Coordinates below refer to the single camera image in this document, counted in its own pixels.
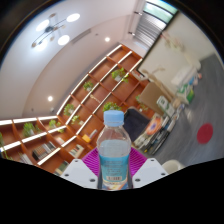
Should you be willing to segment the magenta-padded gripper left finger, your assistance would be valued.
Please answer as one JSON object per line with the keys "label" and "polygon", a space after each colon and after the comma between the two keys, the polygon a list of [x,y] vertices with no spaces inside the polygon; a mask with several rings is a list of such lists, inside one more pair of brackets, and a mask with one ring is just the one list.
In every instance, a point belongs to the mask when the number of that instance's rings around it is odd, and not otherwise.
{"label": "magenta-padded gripper left finger", "polygon": [[98,151],[92,150],[82,159],[73,159],[64,170],[61,177],[78,186],[97,189],[100,175],[100,161]]}

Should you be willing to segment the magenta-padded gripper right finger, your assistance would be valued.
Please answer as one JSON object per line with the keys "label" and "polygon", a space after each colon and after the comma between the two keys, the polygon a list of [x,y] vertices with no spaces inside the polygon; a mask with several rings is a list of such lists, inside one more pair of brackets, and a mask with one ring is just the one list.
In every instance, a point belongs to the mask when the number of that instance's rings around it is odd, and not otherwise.
{"label": "magenta-padded gripper right finger", "polygon": [[131,189],[141,188],[167,175],[168,173],[155,158],[147,159],[138,150],[131,149],[128,177],[128,185]]}

